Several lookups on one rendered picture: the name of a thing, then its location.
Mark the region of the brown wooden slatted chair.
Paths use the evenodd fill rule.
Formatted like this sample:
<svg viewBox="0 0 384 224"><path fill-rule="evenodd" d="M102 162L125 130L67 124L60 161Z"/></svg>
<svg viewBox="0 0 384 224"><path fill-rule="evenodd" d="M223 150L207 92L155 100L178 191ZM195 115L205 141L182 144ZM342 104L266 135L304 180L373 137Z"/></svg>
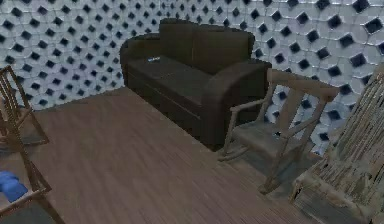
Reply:
<svg viewBox="0 0 384 224"><path fill-rule="evenodd" d="M33 109L27 100L24 89L17 82L16 75L10 65L0 69L0 105L3 106L3 109L0 109L0 143L5 143L12 152L21 156L31 186L31 189L28 189L28 192L18 200L8 201L5 207L0 209L0 217L24 207L29 202L36 201L56 224L65 224L46 198L46 194L52 190L51 186L29 159L25 150L26 146L46 144L49 139L33 114ZM31 117L33 126L43 137L39 142L22 142L20 127L28 116Z"/></svg>

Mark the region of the blue cushion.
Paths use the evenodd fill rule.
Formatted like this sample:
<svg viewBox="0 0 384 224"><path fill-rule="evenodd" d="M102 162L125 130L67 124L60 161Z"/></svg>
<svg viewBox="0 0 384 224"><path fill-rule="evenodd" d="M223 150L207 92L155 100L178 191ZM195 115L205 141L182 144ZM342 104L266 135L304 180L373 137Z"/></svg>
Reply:
<svg viewBox="0 0 384 224"><path fill-rule="evenodd" d="M28 189L19 181L19 178L8 171L0 171L0 192L9 202L14 202L28 192Z"/></svg>

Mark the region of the weathered slatted wooden chair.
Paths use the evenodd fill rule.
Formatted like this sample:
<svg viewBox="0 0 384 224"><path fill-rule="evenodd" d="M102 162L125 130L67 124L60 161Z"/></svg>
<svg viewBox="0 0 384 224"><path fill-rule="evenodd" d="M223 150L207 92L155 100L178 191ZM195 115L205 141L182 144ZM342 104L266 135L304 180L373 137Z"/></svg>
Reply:
<svg viewBox="0 0 384 224"><path fill-rule="evenodd" d="M305 189L349 209L361 224L384 224L384 62L324 157L293 181L289 201Z"/></svg>

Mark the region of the dark brown sofa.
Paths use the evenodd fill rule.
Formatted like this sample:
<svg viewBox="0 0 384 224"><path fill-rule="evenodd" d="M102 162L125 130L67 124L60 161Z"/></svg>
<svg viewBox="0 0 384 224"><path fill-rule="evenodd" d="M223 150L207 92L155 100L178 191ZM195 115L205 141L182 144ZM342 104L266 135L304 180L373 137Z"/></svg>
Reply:
<svg viewBox="0 0 384 224"><path fill-rule="evenodd" d="M255 37L236 28L165 18L157 33L120 47L124 84L216 151L230 108L264 98L269 62L251 56ZM161 57L149 63L148 58Z"/></svg>

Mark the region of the brown wooden rocking chair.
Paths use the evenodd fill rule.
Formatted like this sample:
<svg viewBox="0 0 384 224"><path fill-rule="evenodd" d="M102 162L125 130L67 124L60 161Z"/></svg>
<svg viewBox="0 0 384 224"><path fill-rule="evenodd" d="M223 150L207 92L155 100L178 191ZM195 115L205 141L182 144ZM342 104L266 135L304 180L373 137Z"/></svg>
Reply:
<svg viewBox="0 0 384 224"><path fill-rule="evenodd" d="M266 195L279 185L279 170L286 168L303 157L311 145L313 133L327 103L334 100L339 89L309 77L270 68L267 71L269 87L266 96L260 100L234 106L220 161L235 159L253 149L270 159L270 168L259 192ZM264 115L272 102L277 86L289 89L287 98L274 123L264 121ZM292 124L303 97L311 95L318 99L312 116L294 126Z"/></svg>

